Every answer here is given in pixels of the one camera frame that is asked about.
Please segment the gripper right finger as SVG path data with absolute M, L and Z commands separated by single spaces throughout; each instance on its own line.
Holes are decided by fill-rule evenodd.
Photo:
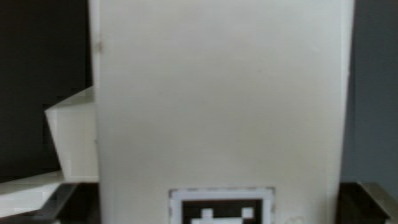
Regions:
M 377 183 L 340 185 L 338 224 L 398 224 L 398 201 Z

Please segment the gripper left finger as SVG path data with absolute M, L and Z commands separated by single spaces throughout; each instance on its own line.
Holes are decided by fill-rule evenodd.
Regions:
M 96 183 L 64 183 L 34 219 L 61 224 L 100 224 L 100 187 Z

